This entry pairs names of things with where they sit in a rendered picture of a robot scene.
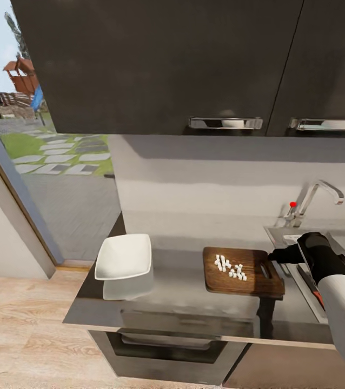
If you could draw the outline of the cutting board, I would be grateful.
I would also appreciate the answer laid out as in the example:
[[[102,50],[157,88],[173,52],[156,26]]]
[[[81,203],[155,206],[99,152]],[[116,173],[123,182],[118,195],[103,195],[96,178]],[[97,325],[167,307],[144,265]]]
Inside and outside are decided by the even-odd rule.
[[[216,262],[223,257],[226,271],[218,268]],[[282,296],[286,292],[285,287],[273,265],[268,261],[268,253],[263,250],[231,249],[221,247],[205,247],[203,249],[204,270],[206,286],[214,291],[227,291],[239,293],[265,294]],[[263,263],[268,270],[270,279],[267,278],[261,268]],[[229,276],[229,272],[237,273],[236,266],[241,266],[241,274],[237,277]]]

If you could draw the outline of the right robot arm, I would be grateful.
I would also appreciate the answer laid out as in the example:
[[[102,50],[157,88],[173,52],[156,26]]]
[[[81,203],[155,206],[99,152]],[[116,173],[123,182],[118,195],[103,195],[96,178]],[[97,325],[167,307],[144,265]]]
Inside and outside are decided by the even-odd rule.
[[[345,361],[345,256],[337,255],[320,232],[283,236],[285,247],[268,254],[279,264],[306,263],[319,290],[332,339]]]

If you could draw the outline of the bowl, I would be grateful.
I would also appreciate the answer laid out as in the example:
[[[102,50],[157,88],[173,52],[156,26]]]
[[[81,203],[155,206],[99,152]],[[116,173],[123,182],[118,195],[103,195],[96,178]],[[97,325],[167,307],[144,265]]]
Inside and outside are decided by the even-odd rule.
[[[119,280],[149,273],[151,241],[148,234],[106,238],[99,251],[95,279]]]

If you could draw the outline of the parer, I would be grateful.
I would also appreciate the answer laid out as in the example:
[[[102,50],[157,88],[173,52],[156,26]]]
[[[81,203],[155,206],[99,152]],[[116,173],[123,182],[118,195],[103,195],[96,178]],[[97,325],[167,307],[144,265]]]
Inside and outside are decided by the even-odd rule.
[[[303,275],[304,279],[306,280],[306,282],[308,283],[308,285],[312,289],[313,294],[318,298],[319,302],[321,303],[321,305],[323,307],[322,299],[321,299],[319,290],[317,289],[316,285],[314,285],[312,283],[312,281],[309,279],[309,277],[306,275],[306,273],[304,272],[304,270],[302,269],[302,267],[299,264],[298,264],[298,269],[300,270],[300,273]]]

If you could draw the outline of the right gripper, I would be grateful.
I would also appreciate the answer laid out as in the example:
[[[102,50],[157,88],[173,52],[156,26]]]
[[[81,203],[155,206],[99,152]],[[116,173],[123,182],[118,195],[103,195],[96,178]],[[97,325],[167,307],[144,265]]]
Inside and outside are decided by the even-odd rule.
[[[299,263],[305,263],[305,261],[296,259],[294,257],[293,253],[291,252],[293,246],[282,248],[282,249],[275,249],[272,253],[268,254],[268,261],[277,261],[279,264],[299,264]]]

